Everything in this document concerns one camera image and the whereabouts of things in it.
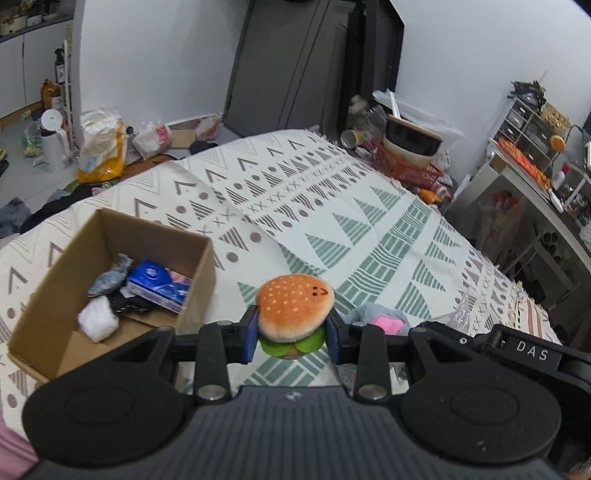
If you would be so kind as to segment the plush hamburger toy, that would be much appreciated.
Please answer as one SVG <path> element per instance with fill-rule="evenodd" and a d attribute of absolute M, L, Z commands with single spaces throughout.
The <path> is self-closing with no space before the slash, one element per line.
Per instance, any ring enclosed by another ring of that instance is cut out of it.
<path fill-rule="evenodd" d="M 294 360 L 325 344 L 322 325 L 335 304 L 332 287 L 308 274 L 282 275 L 256 293 L 259 343 L 267 355 Z"/>

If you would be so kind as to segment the grey pink plush paw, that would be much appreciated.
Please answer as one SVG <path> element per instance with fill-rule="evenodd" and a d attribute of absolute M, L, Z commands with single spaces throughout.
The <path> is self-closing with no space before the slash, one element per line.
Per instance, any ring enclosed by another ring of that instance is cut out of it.
<path fill-rule="evenodd" d="M 365 303 L 346 314 L 346 324 L 361 323 L 380 327 L 386 335 L 407 336 L 411 325 L 406 315 L 376 303 Z"/>

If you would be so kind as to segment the blue tissue pack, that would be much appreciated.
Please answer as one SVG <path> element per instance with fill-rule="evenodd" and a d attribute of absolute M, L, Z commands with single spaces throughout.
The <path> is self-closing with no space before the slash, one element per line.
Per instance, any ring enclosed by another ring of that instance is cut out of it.
<path fill-rule="evenodd" d="M 158 263 L 144 260 L 127 277 L 127 290 L 153 304 L 178 314 L 192 280 Z"/>

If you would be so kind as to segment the white cloth bundle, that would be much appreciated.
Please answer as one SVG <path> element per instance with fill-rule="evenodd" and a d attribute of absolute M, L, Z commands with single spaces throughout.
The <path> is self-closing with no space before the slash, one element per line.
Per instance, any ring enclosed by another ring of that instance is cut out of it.
<path fill-rule="evenodd" d="M 81 332 L 94 343 L 102 342 L 119 328 L 118 317 L 106 296 L 91 299 L 78 314 L 77 320 Z"/>

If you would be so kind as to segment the black hair clip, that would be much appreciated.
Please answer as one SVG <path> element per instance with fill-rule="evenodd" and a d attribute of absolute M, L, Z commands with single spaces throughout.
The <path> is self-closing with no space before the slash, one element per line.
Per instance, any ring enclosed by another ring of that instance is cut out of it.
<path fill-rule="evenodd" d="M 108 294 L 107 299 L 111 310 L 116 315 L 146 314 L 156 307 L 153 302 L 131 293 L 126 286 L 122 286 Z"/>

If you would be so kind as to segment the patterned cream green blanket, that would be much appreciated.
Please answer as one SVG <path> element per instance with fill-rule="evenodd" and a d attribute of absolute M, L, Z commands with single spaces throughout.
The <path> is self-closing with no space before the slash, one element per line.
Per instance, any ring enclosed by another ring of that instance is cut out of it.
<path fill-rule="evenodd" d="M 194 279 L 179 313 L 79 328 L 94 279 L 120 254 Z M 284 130 L 168 161 L 75 203 L 1 251 L 1 414 L 13 429 L 44 382 L 157 326 L 192 333 L 238 320 L 278 275 L 321 277 L 341 314 L 365 303 L 412 324 L 470 309 L 472 334 L 502 324 L 556 340 L 546 311 L 438 211 L 317 134 Z"/>

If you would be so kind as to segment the brown cardboard box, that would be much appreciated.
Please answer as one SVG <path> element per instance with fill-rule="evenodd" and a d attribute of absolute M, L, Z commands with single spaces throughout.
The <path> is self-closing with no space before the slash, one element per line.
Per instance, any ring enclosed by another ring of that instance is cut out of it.
<path fill-rule="evenodd" d="M 25 305 L 8 356 L 47 382 L 155 328 L 194 333 L 214 286 L 211 239 L 97 210 Z"/>

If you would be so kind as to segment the red plastic basket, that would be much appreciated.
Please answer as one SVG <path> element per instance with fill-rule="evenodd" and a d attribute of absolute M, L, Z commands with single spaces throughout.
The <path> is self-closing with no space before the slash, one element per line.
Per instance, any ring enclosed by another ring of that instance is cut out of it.
<path fill-rule="evenodd" d="M 399 180 L 404 185 L 430 189 L 444 173 L 433 165 L 419 167 L 392 153 L 382 143 L 373 145 L 373 159 L 377 170 L 386 176 Z"/>

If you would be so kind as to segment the white desk with shelves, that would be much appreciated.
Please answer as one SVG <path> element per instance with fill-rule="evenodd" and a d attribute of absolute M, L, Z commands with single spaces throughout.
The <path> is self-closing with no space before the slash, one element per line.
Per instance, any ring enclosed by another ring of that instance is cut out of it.
<path fill-rule="evenodd" d="M 448 218 L 573 337 L 590 322 L 590 235 L 552 183 L 561 141 L 538 111 L 513 98 Z"/>

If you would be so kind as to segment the black cream bowl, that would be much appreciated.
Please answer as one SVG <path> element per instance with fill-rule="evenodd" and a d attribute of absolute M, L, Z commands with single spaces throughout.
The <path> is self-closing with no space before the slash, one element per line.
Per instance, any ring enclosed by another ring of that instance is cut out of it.
<path fill-rule="evenodd" d="M 435 160 L 443 138 L 413 122 L 388 115 L 383 143 L 407 163 L 426 169 Z"/>

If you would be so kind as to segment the white red plastic bag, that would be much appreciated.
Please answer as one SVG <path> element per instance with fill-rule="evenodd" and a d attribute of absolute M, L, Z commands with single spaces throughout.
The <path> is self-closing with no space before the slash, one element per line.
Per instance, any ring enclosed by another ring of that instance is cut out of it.
<path fill-rule="evenodd" d="M 172 133 L 163 123 L 149 122 L 138 131 L 132 144 L 143 160 L 148 160 L 168 149 L 172 142 Z"/>

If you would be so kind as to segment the yellow white large bag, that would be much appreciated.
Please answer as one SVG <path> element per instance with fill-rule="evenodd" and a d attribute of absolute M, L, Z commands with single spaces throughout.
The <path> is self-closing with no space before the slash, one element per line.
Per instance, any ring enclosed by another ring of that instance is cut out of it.
<path fill-rule="evenodd" d="M 115 108 L 86 111 L 80 116 L 81 145 L 77 180 L 82 184 L 118 178 L 127 151 L 125 125 Z"/>

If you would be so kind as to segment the pink bed sheet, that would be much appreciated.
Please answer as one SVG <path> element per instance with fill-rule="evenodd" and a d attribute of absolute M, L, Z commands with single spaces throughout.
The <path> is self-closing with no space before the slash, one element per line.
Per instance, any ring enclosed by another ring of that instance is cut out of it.
<path fill-rule="evenodd" d="M 0 422 L 0 478 L 19 479 L 38 462 L 30 443 Z"/>

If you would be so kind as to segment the white electric kettle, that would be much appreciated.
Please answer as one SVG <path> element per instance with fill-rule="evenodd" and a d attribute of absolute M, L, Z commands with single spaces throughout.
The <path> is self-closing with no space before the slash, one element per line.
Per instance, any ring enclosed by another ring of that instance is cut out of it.
<path fill-rule="evenodd" d="M 43 159 L 52 172 L 65 169 L 70 162 L 71 151 L 62 123 L 63 117 L 56 109 L 44 111 L 40 119 Z"/>

